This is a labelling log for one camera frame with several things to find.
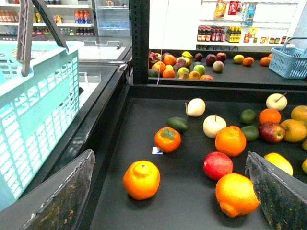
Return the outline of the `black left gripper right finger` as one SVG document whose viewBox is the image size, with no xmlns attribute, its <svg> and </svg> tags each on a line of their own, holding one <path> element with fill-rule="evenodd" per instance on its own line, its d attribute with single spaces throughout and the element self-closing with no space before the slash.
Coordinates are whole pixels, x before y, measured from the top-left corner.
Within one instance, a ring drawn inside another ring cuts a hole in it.
<svg viewBox="0 0 307 230">
<path fill-rule="evenodd" d="M 307 185 L 255 152 L 248 152 L 246 173 L 273 230 L 307 228 Z"/>
</svg>

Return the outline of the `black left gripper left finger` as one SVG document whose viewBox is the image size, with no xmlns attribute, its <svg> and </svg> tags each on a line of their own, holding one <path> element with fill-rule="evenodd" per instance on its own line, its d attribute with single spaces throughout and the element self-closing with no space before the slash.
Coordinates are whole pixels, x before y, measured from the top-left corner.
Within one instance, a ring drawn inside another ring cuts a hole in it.
<svg viewBox="0 0 307 230">
<path fill-rule="evenodd" d="M 2 230 L 73 230 L 89 193 L 95 155 L 87 149 L 0 213 Z"/>
</svg>

